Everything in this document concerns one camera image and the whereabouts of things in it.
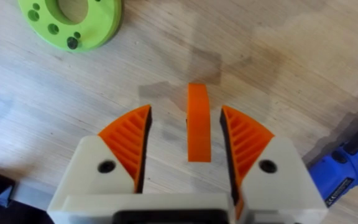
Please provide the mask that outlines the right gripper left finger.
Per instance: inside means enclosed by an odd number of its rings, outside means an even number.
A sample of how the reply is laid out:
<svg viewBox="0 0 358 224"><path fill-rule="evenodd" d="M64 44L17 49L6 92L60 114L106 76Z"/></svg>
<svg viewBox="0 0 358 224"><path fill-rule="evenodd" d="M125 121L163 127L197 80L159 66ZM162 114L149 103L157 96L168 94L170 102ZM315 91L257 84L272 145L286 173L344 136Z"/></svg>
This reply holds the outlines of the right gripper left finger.
<svg viewBox="0 0 358 224"><path fill-rule="evenodd" d="M152 107L144 105L83 137L48 210L61 210L71 196L141 193L151 123Z"/></svg>

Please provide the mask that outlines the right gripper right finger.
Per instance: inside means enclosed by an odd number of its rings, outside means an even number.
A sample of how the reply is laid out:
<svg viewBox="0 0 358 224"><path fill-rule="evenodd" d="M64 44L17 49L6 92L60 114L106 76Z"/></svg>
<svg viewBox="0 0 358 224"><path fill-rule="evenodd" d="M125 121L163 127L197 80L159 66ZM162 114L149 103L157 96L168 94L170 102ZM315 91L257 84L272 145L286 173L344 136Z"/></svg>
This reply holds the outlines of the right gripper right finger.
<svg viewBox="0 0 358 224"><path fill-rule="evenodd" d="M328 209L288 138L224 105L224 135L236 220L322 220Z"/></svg>

